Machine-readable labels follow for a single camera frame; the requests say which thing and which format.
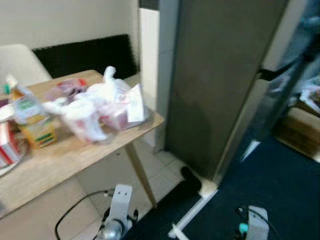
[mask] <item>plastic bag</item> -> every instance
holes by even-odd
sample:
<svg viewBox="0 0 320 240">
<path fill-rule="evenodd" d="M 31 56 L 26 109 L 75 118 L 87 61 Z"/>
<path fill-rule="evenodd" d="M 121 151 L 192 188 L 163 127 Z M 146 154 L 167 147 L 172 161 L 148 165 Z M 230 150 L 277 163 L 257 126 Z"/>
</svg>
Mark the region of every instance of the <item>plastic bag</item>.
<svg viewBox="0 0 320 240">
<path fill-rule="evenodd" d="M 132 128 L 149 117 L 144 107 L 140 84 L 130 88 L 123 80 L 114 79 L 116 69 L 108 66 L 103 75 L 103 83 L 90 86 L 86 93 L 76 99 L 90 99 L 97 107 L 100 120 L 115 130 Z"/>
<path fill-rule="evenodd" d="M 91 101 L 76 100 L 62 109 L 62 120 L 79 139 L 96 142 L 108 138 L 100 127 L 98 113 Z"/>
<path fill-rule="evenodd" d="M 45 93 L 45 98 L 49 101 L 55 101 L 58 98 L 67 98 L 68 102 L 74 100 L 75 95 L 87 90 L 88 84 L 82 78 L 70 78 L 59 82 L 57 86 L 51 88 Z"/>
<path fill-rule="evenodd" d="M 320 74 L 307 81 L 299 99 L 320 114 Z"/>
</svg>

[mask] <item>red and white box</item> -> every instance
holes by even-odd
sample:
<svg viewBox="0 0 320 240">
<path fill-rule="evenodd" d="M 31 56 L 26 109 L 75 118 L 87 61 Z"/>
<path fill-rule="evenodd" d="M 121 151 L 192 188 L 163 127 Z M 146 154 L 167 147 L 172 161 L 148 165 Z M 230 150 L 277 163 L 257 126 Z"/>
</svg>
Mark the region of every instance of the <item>red and white box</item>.
<svg viewBox="0 0 320 240">
<path fill-rule="evenodd" d="M 8 122 L 0 123 L 0 168 L 19 162 L 21 159 L 18 141 Z"/>
</svg>

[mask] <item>wooden table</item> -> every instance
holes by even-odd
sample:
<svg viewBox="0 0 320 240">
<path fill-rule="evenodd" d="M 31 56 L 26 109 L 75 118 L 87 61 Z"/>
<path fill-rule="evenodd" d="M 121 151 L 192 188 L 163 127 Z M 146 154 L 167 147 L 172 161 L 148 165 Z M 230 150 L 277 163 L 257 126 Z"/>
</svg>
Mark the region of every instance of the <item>wooden table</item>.
<svg viewBox="0 0 320 240">
<path fill-rule="evenodd" d="M 28 88 L 41 101 L 45 101 L 45 92 L 68 78 L 83 78 L 89 85 L 102 81 L 102 75 L 88 70 Z M 16 168 L 0 178 L 0 218 L 122 147 L 125 147 L 149 200 L 156 208 L 157 202 L 132 142 L 158 127 L 163 121 L 162 116 L 152 112 L 149 120 L 118 132 L 112 142 L 106 145 L 87 144 L 78 140 L 66 128 L 57 129 L 57 142 L 39 150 L 32 149 Z"/>
</svg>

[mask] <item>label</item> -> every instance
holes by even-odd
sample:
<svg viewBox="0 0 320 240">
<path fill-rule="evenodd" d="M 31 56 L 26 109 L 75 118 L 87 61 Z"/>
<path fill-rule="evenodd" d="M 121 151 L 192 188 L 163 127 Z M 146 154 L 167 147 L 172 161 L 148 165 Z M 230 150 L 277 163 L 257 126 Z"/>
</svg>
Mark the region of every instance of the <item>label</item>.
<svg viewBox="0 0 320 240">
<path fill-rule="evenodd" d="M 145 120 L 144 103 L 140 84 L 135 85 L 130 91 L 130 103 L 126 106 L 128 123 L 142 122 Z"/>
<path fill-rule="evenodd" d="M 32 97 L 20 97 L 12 104 L 19 124 L 26 124 L 28 118 L 42 113 L 41 106 Z"/>
</svg>

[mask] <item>white plastic bag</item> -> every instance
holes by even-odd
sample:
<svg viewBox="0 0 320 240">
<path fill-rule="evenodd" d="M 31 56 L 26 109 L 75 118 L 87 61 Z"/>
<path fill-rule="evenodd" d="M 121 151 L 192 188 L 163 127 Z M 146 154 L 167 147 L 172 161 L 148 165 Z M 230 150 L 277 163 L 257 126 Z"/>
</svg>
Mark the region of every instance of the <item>white plastic bag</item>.
<svg viewBox="0 0 320 240">
<path fill-rule="evenodd" d="M 79 99 L 66 106 L 49 101 L 43 103 L 42 106 L 49 113 L 61 116 L 64 124 L 84 142 L 101 142 L 111 137 L 101 129 L 99 114 L 92 100 Z"/>
<path fill-rule="evenodd" d="M 320 74 L 307 81 L 299 99 L 320 114 Z"/>
<path fill-rule="evenodd" d="M 114 79 L 116 69 L 108 66 L 103 75 L 103 83 L 94 84 L 87 90 L 88 97 L 96 102 L 100 120 L 115 130 L 134 127 L 149 117 L 144 107 L 140 84 L 132 89 L 121 79 Z"/>
</svg>

